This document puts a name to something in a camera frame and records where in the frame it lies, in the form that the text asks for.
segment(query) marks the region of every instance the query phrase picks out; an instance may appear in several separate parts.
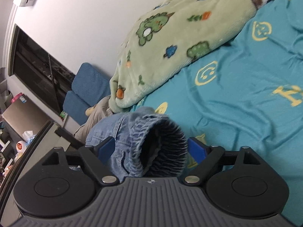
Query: teal bedsheet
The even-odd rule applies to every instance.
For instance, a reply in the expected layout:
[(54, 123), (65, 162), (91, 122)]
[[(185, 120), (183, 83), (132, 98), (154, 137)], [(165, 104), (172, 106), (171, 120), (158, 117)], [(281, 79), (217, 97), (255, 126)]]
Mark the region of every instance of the teal bedsheet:
[(252, 147), (287, 182), (283, 215), (303, 222), (303, 0), (274, 0), (230, 42), (142, 99), (187, 137)]

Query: denim jeans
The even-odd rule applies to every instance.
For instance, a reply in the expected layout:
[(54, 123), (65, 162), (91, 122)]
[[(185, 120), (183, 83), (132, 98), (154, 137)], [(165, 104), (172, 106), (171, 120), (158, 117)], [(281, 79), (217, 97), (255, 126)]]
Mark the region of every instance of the denim jeans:
[(180, 176), (187, 162), (187, 141), (180, 127), (167, 115), (149, 107), (118, 113), (100, 120), (86, 145), (98, 145), (108, 136), (116, 141), (106, 166), (120, 181), (124, 177)]

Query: white wall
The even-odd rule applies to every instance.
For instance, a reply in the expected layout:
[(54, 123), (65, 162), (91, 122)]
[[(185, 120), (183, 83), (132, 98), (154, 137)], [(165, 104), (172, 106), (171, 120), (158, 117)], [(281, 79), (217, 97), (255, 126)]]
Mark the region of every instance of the white wall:
[(37, 0), (15, 23), (76, 73), (83, 62), (112, 76), (117, 51), (134, 22), (162, 0)]
[(13, 0), (0, 0), (0, 63), (2, 63), (5, 32), (12, 5)]

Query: metal screw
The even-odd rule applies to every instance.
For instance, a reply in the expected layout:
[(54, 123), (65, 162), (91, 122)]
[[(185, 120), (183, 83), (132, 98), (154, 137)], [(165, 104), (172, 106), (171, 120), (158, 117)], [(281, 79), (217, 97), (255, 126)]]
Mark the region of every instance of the metal screw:
[(114, 176), (102, 177), (102, 182), (104, 182), (104, 183), (114, 183), (115, 181), (117, 181), (117, 178)]
[(197, 183), (199, 182), (200, 178), (198, 178), (197, 176), (187, 176), (184, 180), (187, 183)]

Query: cartoon tree print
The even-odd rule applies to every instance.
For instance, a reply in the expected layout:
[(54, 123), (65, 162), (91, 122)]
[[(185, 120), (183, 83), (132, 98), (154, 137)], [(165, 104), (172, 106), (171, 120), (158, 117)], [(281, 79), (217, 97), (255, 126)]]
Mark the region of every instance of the cartoon tree print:
[(131, 61), (131, 51), (128, 51), (127, 57), (126, 57), (127, 61)]
[(142, 81), (142, 75), (139, 76), (138, 85), (145, 85), (145, 83)]
[(191, 17), (187, 18), (188, 21), (192, 22), (194, 21), (198, 21), (202, 19), (202, 15), (192, 15)]
[(186, 52), (186, 55), (192, 59), (192, 61), (196, 61), (202, 56), (208, 54), (210, 52), (208, 41), (203, 41), (195, 44), (191, 48), (189, 48)]
[(150, 41), (153, 33), (160, 31), (173, 14), (174, 13), (166, 12), (157, 13), (156, 15), (153, 15), (141, 22), (140, 27), (136, 32), (139, 37), (139, 45), (143, 46), (147, 41)]

